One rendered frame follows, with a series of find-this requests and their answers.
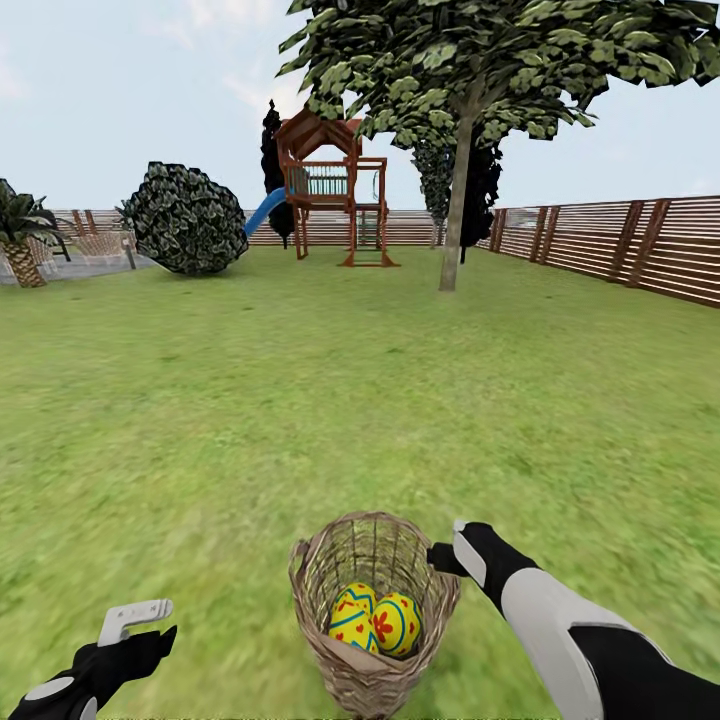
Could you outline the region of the easter egg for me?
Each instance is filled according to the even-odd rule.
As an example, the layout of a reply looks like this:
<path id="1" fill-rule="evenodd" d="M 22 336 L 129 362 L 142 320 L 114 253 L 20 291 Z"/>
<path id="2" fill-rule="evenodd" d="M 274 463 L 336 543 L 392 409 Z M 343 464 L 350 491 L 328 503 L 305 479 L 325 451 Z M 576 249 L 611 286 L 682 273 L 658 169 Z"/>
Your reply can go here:
<path id="1" fill-rule="evenodd" d="M 403 657 L 419 642 L 422 624 L 419 606 L 409 595 L 388 592 L 374 608 L 371 621 L 379 649 L 391 657 Z"/>
<path id="2" fill-rule="evenodd" d="M 354 602 L 344 602 L 336 612 L 329 629 L 329 637 L 358 645 L 380 653 L 375 626 L 366 610 Z"/>
<path id="3" fill-rule="evenodd" d="M 371 582 L 369 579 L 360 579 L 353 577 L 351 581 L 344 584 L 344 590 L 339 590 L 336 593 L 335 599 L 333 600 L 332 618 L 334 618 L 334 612 L 344 604 L 344 602 L 354 602 L 358 608 L 366 610 L 368 616 L 372 617 L 374 608 L 379 603 L 378 596 L 376 597 L 376 582 Z"/>

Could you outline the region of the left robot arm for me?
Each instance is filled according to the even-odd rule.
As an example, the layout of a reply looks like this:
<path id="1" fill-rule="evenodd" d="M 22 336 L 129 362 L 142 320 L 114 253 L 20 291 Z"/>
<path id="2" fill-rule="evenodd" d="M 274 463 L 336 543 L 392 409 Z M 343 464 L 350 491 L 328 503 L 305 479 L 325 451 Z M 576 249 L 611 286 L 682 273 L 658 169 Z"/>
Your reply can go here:
<path id="1" fill-rule="evenodd" d="M 62 670 L 27 693 L 8 720 L 96 720 L 123 683 L 149 677 L 168 657 L 177 634 L 173 626 L 131 635 L 128 626 L 160 622 L 174 612 L 170 600 L 110 608 L 98 643 L 75 653 L 73 668 Z"/>

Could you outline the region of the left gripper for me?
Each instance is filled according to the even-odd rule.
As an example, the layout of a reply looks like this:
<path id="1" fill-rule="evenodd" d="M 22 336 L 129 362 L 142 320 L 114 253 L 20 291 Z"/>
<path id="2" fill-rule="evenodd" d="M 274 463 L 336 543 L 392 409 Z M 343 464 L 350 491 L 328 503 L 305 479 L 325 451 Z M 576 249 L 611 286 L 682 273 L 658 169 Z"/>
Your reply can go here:
<path id="1" fill-rule="evenodd" d="M 84 666 L 86 662 L 104 660 L 114 668 L 114 688 L 117 692 L 123 683 L 149 677 L 155 672 L 162 658 L 168 657 L 177 634 L 173 626 L 163 635 L 160 631 L 131 635 L 118 644 L 99 647 L 91 643 L 75 653 L 74 668 Z"/>

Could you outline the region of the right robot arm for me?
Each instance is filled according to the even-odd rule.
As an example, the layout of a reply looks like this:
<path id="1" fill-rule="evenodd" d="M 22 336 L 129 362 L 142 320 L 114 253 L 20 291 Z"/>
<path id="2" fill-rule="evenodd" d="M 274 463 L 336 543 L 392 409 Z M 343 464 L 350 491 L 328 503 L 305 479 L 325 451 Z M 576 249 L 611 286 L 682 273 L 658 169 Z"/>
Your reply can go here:
<path id="1" fill-rule="evenodd" d="M 720 685 L 683 671 L 629 622 L 498 537 L 455 521 L 427 560 L 472 577 L 510 624 L 564 720 L 720 720 Z"/>

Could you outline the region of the wicker basket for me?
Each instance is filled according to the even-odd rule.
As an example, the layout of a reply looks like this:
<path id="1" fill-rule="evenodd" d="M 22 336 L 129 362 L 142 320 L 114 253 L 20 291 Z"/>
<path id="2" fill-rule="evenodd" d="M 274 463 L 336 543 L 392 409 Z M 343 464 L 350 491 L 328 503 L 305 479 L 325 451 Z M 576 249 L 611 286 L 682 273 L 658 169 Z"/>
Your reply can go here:
<path id="1" fill-rule="evenodd" d="M 372 528 L 358 531 L 360 522 L 371 523 Z M 379 525 L 385 527 L 378 531 Z M 432 546 L 420 527 L 407 518 L 379 510 L 357 510 L 334 518 L 311 540 L 296 540 L 290 549 L 287 574 L 300 630 L 330 699 L 357 720 L 389 720 L 409 702 L 462 598 L 461 577 L 438 570 L 427 560 L 427 548 Z M 410 560 L 402 556 L 402 548 Z M 396 592 L 409 595 L 421 612 L 421 637 L 403 657 L 329 637 L 331 605 L 346 582 L 343 569 L 357 560 L 368 560 L 368 550 L 373 556 L 385 552 L 388 564 L 383 568 L 384 577 Z M 302 554 L 294 576 L 295 558 Z M 388 594 L 378 587 L 375 592 L 379 601 Z"/>

